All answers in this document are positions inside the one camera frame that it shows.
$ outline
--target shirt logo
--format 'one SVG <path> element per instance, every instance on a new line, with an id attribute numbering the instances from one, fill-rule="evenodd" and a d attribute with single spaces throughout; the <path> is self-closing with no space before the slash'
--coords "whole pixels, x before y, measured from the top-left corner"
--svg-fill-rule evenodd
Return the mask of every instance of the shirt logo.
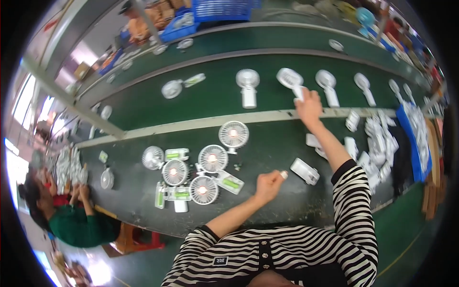
<path id="1" fill-rule="evenodd" d="M 215 257 L 213 259 L 212 266 L 225 266 L 228 264 L 228 256 L 225 257 Z"/>

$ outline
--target light blue fan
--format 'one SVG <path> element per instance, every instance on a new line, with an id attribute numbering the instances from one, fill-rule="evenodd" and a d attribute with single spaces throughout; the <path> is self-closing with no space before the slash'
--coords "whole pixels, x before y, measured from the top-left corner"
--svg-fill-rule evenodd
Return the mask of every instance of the light blue fan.
<path id="1" fill-rule="evenodd" d="M 370 10 L 360 7 L 357 9 L 355 17 L 357 18 L 357 21 L 359 21 L 363 26 L 358 30 L 358 32 L 368 38 L 368 28 L 373 26 L 375 23 L 375 16 L 370 12 Z"/>

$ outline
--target fan guard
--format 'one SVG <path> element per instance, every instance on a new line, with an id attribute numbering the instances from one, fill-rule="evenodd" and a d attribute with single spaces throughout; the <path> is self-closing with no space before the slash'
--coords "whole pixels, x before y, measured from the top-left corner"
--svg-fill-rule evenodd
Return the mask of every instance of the fan guard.
<path id="1" fill-rule="evenodd" d="M 198 176 L 190 183 L 190 196 L 197 204 L 211 204 L 217 199 L 218 185 L 208 176 Z"/>
<path id="2" fill-rule="evenodd" d="M 164 164 L 164 152 L 157 146 L 149 146 L 142 155 L 142 163 L 148 169 L 160 169 Z"/>
<path id="3" fill-rule="evenodd" d="M 214 174 L 217 170 L 226 168 L 228 154 L 221 146 L 209 145 L 199 153 L 198 164 L 205 172 Z"/>
<path id="4" fill-rule="evenodd" d="M 228 153 L 236 154 L 235 149 L 243 146 L 249 139 L 249 129 L 238 121 L 230 121 L 220 127 L 218 139 L 229 148 Z"/>
<path id="5" fill-rule="evenodd" d="M 162 167 L 162 177 L 168 185 L 179 186 L 188 177 L 188 166 L 179 159 L 168 161 Z"/>

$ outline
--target black and white striped shirt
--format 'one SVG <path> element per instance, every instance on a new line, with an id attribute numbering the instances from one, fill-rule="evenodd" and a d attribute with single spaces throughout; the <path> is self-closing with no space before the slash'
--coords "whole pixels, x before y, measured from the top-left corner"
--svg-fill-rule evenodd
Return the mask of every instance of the black and white striped shirt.
<path id="1" fill-rule="evenodd" d="M 220 239 L 203 226 L 185 238 L 162 286 L 246 286 L 264 270 L 300 286 L 370 286 L 378 247 L 367 176 L 349 160 L 331 182 L 335 232 L 301 225 Z"/>

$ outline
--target green sweater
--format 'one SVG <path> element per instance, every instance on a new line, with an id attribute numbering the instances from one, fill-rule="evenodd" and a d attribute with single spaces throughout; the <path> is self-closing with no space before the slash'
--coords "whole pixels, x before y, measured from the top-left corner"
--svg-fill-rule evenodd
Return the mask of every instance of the green sweater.
<path id="1" fill-rule="evenodd" d="M 86 216 L 84 208 L 59 206 L 49 220 L 51 231 L 65 243 L 79 248 L 96 247 L 116 240 L 120 222 L 94 212 Z"/>

